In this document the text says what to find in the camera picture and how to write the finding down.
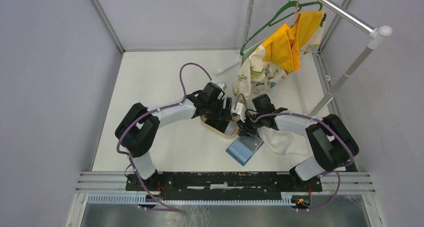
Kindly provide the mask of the beige oval tray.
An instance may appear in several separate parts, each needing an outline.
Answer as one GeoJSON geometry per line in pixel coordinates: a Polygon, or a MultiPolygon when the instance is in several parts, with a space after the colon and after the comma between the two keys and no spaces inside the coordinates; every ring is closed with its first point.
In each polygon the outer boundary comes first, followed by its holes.
{"type": "Polygon", "coordinates": [[[240,131],[239,126],[233,120],[210,119],[204,115],[200,117],[200,120],[208,130],[226,139],[234,138],[240,131]]]}

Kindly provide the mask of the blue card holder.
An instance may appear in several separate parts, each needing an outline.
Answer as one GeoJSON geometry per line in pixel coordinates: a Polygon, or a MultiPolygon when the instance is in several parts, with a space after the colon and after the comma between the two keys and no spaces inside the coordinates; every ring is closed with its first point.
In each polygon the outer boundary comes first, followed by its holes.
{"type": "Polygon", "coordinates": [[[225,151],[240,165],[245,166],[259,149],[256,152],[248,150],[241,142],[240,137],[242,136],[239,136],[235,141],[233,141],[225,151]]]}

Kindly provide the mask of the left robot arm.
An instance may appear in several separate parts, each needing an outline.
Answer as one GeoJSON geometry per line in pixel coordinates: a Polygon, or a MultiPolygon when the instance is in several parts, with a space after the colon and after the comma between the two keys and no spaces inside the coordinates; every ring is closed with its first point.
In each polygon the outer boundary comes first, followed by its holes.
{"type": "Polygon", "coordinates": [[[226,84],[208,82],[206,86],[177,103],[159,107],[146,107],[135,103],[117,126],[114,135],[118,147],[126,148],[125,155],[137,172],[138,184],[145,191],[157,185],[155,168],[149,150],[157,131],[169,124],[205,117],[212,120],[230,120],[231,98],[225,97],[226,84]]]}

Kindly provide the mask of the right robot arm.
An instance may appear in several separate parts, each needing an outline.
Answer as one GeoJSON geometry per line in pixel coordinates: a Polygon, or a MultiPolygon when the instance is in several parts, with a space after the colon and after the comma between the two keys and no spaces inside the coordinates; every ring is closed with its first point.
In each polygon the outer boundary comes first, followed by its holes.
{"type": "Polygon", "coordinates": [[[308,140],[312,156],[289,170],[288,183],[293,190],[302,191],[310,179],[354,163],[359,147],[337,115],[329,114],[318,119],[284,107],[275,108],[267,94],[255,97],[252,102],[254,110],[248,109],[246,100],[237,100],[231,108],[232,114],[239,118],[242,130],[255,134],[259,128],[269,128],[308,140]]]}

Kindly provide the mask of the white cloth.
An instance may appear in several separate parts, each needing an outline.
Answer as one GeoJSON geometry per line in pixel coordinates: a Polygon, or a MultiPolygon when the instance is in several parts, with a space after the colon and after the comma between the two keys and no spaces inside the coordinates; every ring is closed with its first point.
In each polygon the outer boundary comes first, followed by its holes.
{"type": "Polygon", "coordinates": [[[296,133],[261,127],[259,137],[274,153],[280,155],[309,156],[311,154],[307,139],[296,133]]]}

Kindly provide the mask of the dinosaur print yellow garment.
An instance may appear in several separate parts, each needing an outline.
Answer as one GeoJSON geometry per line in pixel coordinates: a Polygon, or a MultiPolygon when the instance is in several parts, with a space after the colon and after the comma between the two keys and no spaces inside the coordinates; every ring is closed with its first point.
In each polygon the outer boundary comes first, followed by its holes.
{"type": "Polygon", "coordinates": [[[281,25],[245,55],[233,81],[233,95],[248,99],[251,94],[263,94],[297,72],[303,55],[319,50],[326,20],[327,13],[317,10],[298,14],[292,25],[281,25]]]}

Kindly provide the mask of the pink clothes hanger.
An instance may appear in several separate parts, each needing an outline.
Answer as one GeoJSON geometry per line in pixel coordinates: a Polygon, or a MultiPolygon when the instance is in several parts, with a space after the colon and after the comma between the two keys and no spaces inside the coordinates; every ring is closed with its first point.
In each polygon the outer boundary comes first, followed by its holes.
{"type": "Polygon", "coordinates": [[[298,10],[299,10],[299,5],[300,5],[300,0],[296,1],[296,4],[294,6],[294,11],[293,14],[287,19],[287,21],[285,22],[286,25],[288,25],[291,20],[298,14],[298,10]]]}

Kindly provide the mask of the green clothes hanger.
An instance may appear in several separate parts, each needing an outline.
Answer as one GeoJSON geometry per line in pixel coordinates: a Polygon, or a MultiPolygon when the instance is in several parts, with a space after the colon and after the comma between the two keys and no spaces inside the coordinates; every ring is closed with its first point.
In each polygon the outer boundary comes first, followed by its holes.
{"type": "MultiPolygon", "coordinates": [[[[289,18],[293,13],[294,13],[294,10],[290,13],[290,14],[288,14],[288,15],[286,15],[286,16],[284,16],[284,17],[280,17],[280,15],[284,12],[284,11],[286,11],[287,9],[290,9],[290,8],[295,8],[295,5],[296,5],[296,0],[291,0],[291,1],[288,1],[285,5],[283,5],[276,13],[275,13],[275,15],[266,23],[266,24],[264,24],[260,29],[258,29],[256,32],[254,32],[249,38],[247,38],[246,39],[246,41],[243,43],[243,45],[241,46],[241,48],[240,48],[240,51],[239,51],[239,55],[241,56],[241,57],[244,57],[245,56],[245,53],[247,52],[246,51],[246,46],[248,45],[248,43],[253,39],[253,38],[255,38],[258,34],[260,34],[264,29],[266,29],[267,27],[272,27],[272,26],[274,26],[274,25],[276,25],[276,24],[278,24],[278,23],[280,23],[281,21],[283,21],[283,20],[285,20],[285,19],[287,19],[287,18],[289,18]]],[[[322,10],[322,8],[323,8],[323,4],[320,2],[320,1],[310,1],[310,2],[304,2],[304,3],[300,3],[299,4],[299,9],[298,9],[298,12],[303,8],[303,7],[308,7],[308,6],[313,6],[313,5],[318,5],[319,6],[319,8],[318,8],[318,10],[322,10]]]]}

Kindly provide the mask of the metal clothes rack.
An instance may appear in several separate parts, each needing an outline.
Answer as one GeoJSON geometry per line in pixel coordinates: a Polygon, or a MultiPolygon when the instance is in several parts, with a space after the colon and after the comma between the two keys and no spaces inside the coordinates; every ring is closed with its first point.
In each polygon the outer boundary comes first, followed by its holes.
{"type": "Polygon", "coordinates": [[[279,96],[276,90],[270,91],[271,101],[277,107],[308,115],[336,86],[337,80],[345,78],[344,85],[321,110],[320,116],[339,113],[351,121],[389,113],[385,78],[392,68],[389,58],[392,36],[383,37],[373,51],[362,55],[372,38],[363,35],[358,27],[339,15],[331,13],[330,19],[322,50],[318,54],[308,54],[306,68],[283,83],[289,94],[279,96]]]}

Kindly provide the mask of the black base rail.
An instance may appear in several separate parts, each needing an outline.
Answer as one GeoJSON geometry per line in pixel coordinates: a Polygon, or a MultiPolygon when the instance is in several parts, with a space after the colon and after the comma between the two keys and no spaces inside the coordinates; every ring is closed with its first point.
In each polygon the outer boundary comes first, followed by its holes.
{"type": "Polygon", "coordinates": [[[126,177],[126,191],[144,191],[166,201],[281,200],[282,193],[302,195],[323,190],[320,180],[296,180],[288,172],[157,172],[139,181],[126,177]]]}

